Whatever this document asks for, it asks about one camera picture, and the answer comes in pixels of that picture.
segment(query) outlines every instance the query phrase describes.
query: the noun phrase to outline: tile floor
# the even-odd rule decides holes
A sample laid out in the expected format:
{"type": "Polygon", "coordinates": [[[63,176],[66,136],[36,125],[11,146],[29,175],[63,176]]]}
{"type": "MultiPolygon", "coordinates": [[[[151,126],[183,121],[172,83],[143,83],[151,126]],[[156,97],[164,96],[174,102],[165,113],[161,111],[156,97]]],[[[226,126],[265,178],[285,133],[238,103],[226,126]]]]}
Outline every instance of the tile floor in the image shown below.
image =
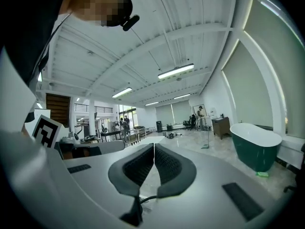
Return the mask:
{"type": "MultiPolygon", "coordinates": [[[[269,177],[262,178],[255,175],[255,172],[241,162],[236,154],[232,138],[229,136],[220,140],[219,137],[214,136],[213,132],[209,132],[209,148],[201,149],[208,143],[208,133],[200,131],[176,130],[183,136],[175,137],[174,139],[166,139],[165,144],[173,148],[186,148],[199,153],[215,156],[225,160],[237,169],[244,172],[256,182],[260,183],[275,199],[278,199],[283,194],[284,187],[295,184],[295,174],[278,163],[274,163],[268,171],[269,177]]],[[[148,136],[160,136],[163,133],[154,132],[148,136]]],[[[160,178],[157,168],[152,167],[147,179],[140,189],[141,197],[149,197],[156,195],[157,188],[160,186],[160,178]]],[[[142,204],[143,218],[148,214],[154,204],[155,199],[142,204]]]]}

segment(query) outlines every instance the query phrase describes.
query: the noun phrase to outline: wooden staircase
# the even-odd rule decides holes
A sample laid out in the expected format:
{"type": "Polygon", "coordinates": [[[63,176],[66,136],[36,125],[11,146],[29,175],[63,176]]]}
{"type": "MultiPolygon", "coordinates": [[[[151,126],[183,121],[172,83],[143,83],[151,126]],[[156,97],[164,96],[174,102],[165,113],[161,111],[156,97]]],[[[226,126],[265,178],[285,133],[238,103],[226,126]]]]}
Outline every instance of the wooden staircase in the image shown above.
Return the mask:
{"type": "Polygon", "coordinates": [[[52,120],[69,127],[70,97],[46,94],[46,105],[51,110],[52,120]]]}

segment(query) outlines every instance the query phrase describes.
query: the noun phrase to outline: roller shade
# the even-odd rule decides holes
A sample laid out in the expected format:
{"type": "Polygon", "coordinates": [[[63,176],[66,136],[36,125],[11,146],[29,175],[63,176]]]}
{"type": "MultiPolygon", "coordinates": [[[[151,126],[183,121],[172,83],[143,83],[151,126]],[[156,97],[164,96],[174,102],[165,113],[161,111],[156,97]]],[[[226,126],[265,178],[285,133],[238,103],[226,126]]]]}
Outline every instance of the roller shade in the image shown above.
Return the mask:
{"type": "Polygon", "coordinates": [[[238,122],[272,127],[267,87],[255,61],[241,42],[223,72],[233,94],[238,122]]]}
{"type": "Polygon", "coordinates": [[[305,138],[305,51],[289,27],[254,0],[245,31],[270,60],[282,86],[287,112],[287,134],[305,138]]]}
{"type": "Polygon", "coordinates": [[[192,111],[188,100],[174,103],[172,104],[172,107],[175,124],[183,124],[183,120],[190,119],[192,111]]]}
{"type": "Polygon", "coordinates": [[[156,107],[157,121],[161,121],[163,126],[173,125],[173,112],[170,104],[156,107]]]}

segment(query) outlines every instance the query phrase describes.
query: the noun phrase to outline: floor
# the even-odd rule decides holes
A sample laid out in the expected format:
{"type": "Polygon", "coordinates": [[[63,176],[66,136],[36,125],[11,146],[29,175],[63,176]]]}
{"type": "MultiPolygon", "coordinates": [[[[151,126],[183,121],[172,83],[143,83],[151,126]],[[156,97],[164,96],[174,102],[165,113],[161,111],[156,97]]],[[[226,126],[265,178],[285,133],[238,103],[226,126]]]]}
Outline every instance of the floor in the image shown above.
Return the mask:
{"type": "MultiPolygon", "coordinates": [[[[284,187],[295,184],[295,174],[286,169],[278,163],[274,163],[268,171],[269,177],[262,178],[256,176],[255,172],[241,162],[236,154],[232,138],[227,136],[220,140],[219,137],[214,136],[213,132],[209,132],[209,148],[201,149],[204,145],[208,144],[208,132],[201,131],[188,131],[176,130],[182,136],[175,137],[174,139],[166,139],[165,143],[174,148],[186,148],[199,153],[215,156],[225,160],[237,169],[244,172],[247,176],[251,177],[256,182],[260,183],[275,199],[278,199],[283,194],[284,187]]],[[[154,132],[148,136],[160,136],[163,133],[154,132]]],[[[156,195],[157,188],[160,186],[160,178],[157,168],[152,167],[148,177],[141,186],[140,196],[146,198],[156,195]]],[[[143,218],[148,214],[152,208],[155,199],[149,200],[142,204],[143,218]]]]}

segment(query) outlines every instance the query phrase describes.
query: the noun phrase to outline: bathtub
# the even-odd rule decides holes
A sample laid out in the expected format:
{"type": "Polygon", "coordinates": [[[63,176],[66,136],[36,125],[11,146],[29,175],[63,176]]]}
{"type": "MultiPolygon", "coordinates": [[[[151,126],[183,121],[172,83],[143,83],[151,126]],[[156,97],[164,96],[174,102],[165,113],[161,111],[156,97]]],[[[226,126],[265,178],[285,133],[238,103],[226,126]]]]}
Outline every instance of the bathtub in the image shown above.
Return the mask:
{"type": "Polygon", "coordinates": [[[280,135],[249,123],[238,123],[230,131],[238,158],[254,171],[267,171],[275,161],[280,135]]]}

